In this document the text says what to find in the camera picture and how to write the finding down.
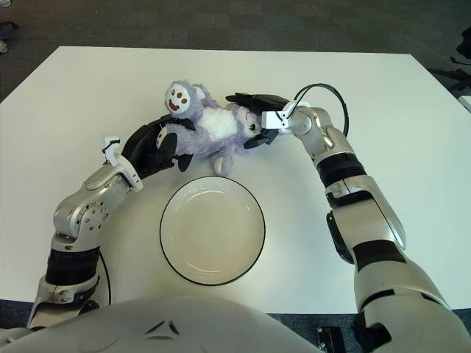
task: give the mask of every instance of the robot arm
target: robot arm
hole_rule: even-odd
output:
[[[173,154],[155,144],[169,121],[166,115],[142,126],[127,141],[123,154],[116,153],[119,138],[105,138],[102,153],[107,162],[57,206],[47,272],[40,279],[27,328],[49,327],[98,307],[91,297],[99,283],[101,231],[127,196],[142,189],[143,178],[174,166]],[[175,144],[170,137],[166,149]]]
[[[346,137],[325,110],[293,107],[290,102],[283,111],[265,112],[263,124],[291,130],[319,172],[336,250],[355,264],[354,327],[364,351],[468,352],[469,333],[430,277],[404,254],[403,226]]]

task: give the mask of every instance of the chair leg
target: chair leg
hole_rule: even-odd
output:
[[[467,78],[462,79],[460,82],[458,82],[456,85],[451,86],[448,88],[448,90],[451,92],[452,90],[463,90],[466,87],[470,86],[471,88],[471,75],[469,75]]]
[[[17,25],[15,22],[13,21],[5,21],[5,22],[0,22],[0,26],[11,26],[13,27],[14,29],[18,29],[19,28],[19,25]]]
[[[449,79],[461,80],[467,77],[467,74],[459,69],[456,71],[445,71],[445,70],[436,70],[435,68],[429,68],[428,72],[435,75],[440,75],[447,77]]]

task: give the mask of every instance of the gray carpet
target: gray carpet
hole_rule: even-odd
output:
[[[470,13],[469,0],[13,0],[0,99],[58,46],[410,53],[455,69]]]

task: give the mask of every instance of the toy leg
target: toy leg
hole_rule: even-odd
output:
[[[211,156],[213,168],[216,174],[224,177],[229,174],[233,167],[233,151],[222,150]]]

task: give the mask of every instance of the stuffed toy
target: stuffed toy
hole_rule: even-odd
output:
[[[218,175],[230,172],[234,153],[245,152],[244,143],[261,131],[261,117],[235,103],[221,108],[203,85],[190,85],[188,81],[171,84],[165,106],[172,118],[191,120],[194,131],[180,124],[167,124],[160,131],[157,147],[165,136],[174,133],[175,156],[210,157]]]

